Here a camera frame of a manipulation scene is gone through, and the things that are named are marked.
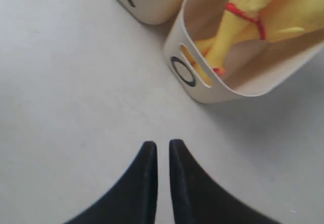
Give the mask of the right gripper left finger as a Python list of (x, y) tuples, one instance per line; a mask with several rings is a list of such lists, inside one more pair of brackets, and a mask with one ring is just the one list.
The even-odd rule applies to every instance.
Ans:
[(157, 146), (145, 141), (115, 185), (67, 223), (155, 223), (156, 206)]

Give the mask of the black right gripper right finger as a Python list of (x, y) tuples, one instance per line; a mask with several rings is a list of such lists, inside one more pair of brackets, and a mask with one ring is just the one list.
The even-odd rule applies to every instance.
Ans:
[(175, 223), (274, 223), (216, 183), (180, 139), (169, 143), (170, 189)]

